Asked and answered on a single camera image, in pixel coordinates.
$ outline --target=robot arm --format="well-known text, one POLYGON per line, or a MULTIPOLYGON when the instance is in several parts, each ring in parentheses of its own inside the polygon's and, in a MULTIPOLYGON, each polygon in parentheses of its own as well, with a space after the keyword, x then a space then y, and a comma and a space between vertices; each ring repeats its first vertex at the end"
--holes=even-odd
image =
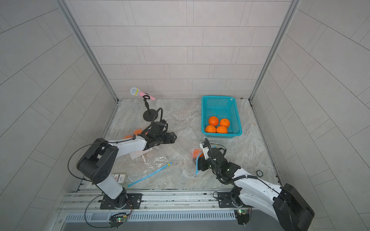
MULTIPOLYGON (((226 150, 221 153, 211 148, 207 139, 200 146, 204 157, 198 159, 198 170, 211 169, 221 183, 232 183, 230 199, 235 207, 253 206, 278 220, 286 231, 308 230, 315 213, 293 186, 282 187, 251 175, 239 165, 228 162, 224 157, 226 150)), ((242 215, 239 218, 239 224, 249 220, 242 215)))
POLYGON ((134 135, 131 139, 107 141, 98 138, 77 162, 77 169, 104 192, 106 196, 103 200, 108 200, 114 208, 122 208, 127 201, 126 190, 111 175, 114 161, 134 151, 174 143, 177 136, 173 132, 167 132, 167 128, 166 121, 161 120, 152 122, 141 134, 134 135))

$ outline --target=orange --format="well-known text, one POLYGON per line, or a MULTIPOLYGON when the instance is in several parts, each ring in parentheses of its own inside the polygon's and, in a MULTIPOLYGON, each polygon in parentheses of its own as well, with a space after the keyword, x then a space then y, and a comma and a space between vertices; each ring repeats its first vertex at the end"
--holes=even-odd
POLYGON ((221 119, 220 125, 228 128, 230 126, 230 121, 228 119, 221 119))
POLYGON ((216 128, 213 125, 208 125, 204 131, 209 133, 216 133, 216 128))
POLYGON ((135 135, 138 135, 138 134, 140 134, 140 133, 142 133, 142 130, 141 130, 141 129, 137 129, 137 130, 135 130, 135 131, 134 131, 134 134, 135 134, 135 135))
POLYGON ((216 131, 217 131, 217 133, 227 133, 228 129, 227 129, 227 127, 221 125, 216 129, 216 131))
POLYGON ((208 120, 208 123, 210 125, 213 125, 213 126, 216 127, 218 125, 218 119, 217 119, 217 117, 211 116, 210 119, 208 120))

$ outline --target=pink microphone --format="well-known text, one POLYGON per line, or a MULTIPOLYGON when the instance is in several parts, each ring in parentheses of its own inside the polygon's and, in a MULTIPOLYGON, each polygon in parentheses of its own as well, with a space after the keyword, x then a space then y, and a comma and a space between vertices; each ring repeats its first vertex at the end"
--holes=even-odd
MULTIPOLYGON (((144 95, 148 95, 147 93, 140 91, 138 88, 131 88, 130 92, 131 92, 132 95, 138 95, 138 96, 141 96, 141 97, 144 96, 144 95)), ((155 98, 153 96, 150 96, 150 95, 148 95, 148 96, 149 96, 149 99, 155 100, 155 98)))

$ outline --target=marble table surface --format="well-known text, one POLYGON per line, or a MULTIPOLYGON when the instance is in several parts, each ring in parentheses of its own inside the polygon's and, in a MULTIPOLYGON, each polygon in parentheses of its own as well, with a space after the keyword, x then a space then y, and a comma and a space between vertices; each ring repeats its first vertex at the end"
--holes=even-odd
MULTIPOLYGON (((169 167, 130 188, 231 188, 231 184, 222 185, 210 170, 195 174, 191 152, 199 148, 205 138, 201 131, 201 99, 157 99, 148 102, 151 109, 163 108, 163 119, 168 122, 168 132, 177 135, 176 142, 154 147, 134 160, 129 154, 121 156, 114 163, 112 173, 127 173, 128 184, 172 162, 169 167)), ((237 99, 237 106, 243 134, 232 139, 208 138, 209 141, 227 148, 225 158, 229 162, 240 165, 253 175, 256 170, 261 170, 262 179, 278 184, 248 100, 237 99)), ((120 101, 105 139, 122 139, 136 129, 147 127, 150 123, 142 118, 145 110, 142 99, 120 101)))

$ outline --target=basket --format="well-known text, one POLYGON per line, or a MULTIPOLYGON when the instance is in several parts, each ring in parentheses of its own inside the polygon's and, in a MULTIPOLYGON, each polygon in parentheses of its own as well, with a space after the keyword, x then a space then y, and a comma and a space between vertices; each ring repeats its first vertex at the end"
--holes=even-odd
POLYGON ((202 132, 206 137, 216 138, 233 138, 242 134, 242 125, 234 97, 214 95, 202 97, 202 132), (219 120, 228 119, 230 121, 227 134, 204 131, 208 126, 208 120, 211 116, 215 116, 219 120))

